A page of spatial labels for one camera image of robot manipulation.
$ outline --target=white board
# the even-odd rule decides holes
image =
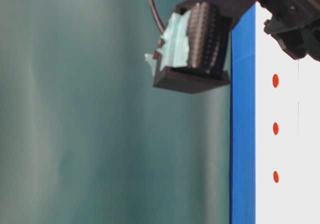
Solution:
[[[318,223],[320,63],[291,59],[264,31],[256,5],[256,223]],[[279,85],[273,86],[278,75]],[[273,124],[279,125],[277,135]],[[275,182],[274,172],[279,180]]]

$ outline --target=red circular marker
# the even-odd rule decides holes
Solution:
[[[278,124],[277,124],[276,122],[274,123],[273,131],[274,131],[274,134],[275,134],[275,135],[278,135],[278,133],[279,133],[279,126],[278,126]]]
[[[273,179],[274,179],[275,183],[278,183],[278,182],[279,182],[279,175],[278,175],[278,172],[276,172],[276,171],[275,171],[273,174],[274,174],[274,175],[273,175],[273,176],[274,176],[274,178],[273,178]]]
[[[277,74],[275,74],[274,76],[273,76],[273,79],[272,79],[272,83],[273,83],[273,87],[278,87],[278,85],[279,85],[279,76],[277,75]]]

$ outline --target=black mechanical part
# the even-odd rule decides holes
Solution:
[[[157,55],[154,86],[197,93],[206,90],[208,83],[211,89],[228,84],[223,72],[228,34],[255,2],[272,13],[264,31],[277,40],[283,51],[293,59],[309,54],[320,61],[320,0],[186,0],[174,12],[184,14],[191,10],[188,66],[165,68],[162,73],[161,55]]]
[[[309,54],[320,61],[320,0],[259,0],[272,19],[264,31],[277,40],[281,49],[294,60]]]
[[[215,6],[203,2],[191,8],[187,26],[189,58],[183,68],[165,68],[160,72],[161,54],[158,60],[154,87],[199,93],[229,84],[224,72],[230,22],[220,17]]]

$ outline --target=black 3d-printed mount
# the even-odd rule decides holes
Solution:
[[[187,0],[178,4],[174,12],[183,14],[197,4],[207,3],[217,9],[223,26],[220,31],[227,33],[257,1],[272,13],[272,19],[265,22],[264,31],[277,40],[283,51],[293,59],[309,54],[320,61],[320,0]],[[201,76],[197,69],[192,68],[165,68],[160,72],[159,58],[153,85],[187,93],[198,93],[227,85],[228,75],[223,72],[226,41],[228,40],[224,38],[223,47],[219,50],[221,58],[216,61],[209,76]]]

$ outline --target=light blue tape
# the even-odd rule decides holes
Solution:
[[[186,35],[191,11],[184,15],[173,13],[168,21],[168,26],[161,36],[165,44],[157,49],[162,54],[160,71],[165,67],[180,68],[188,65],[189,38]],[[152,74],[155,75],[157,61],[152,55],[145,54],[145,59],[151,66]]]

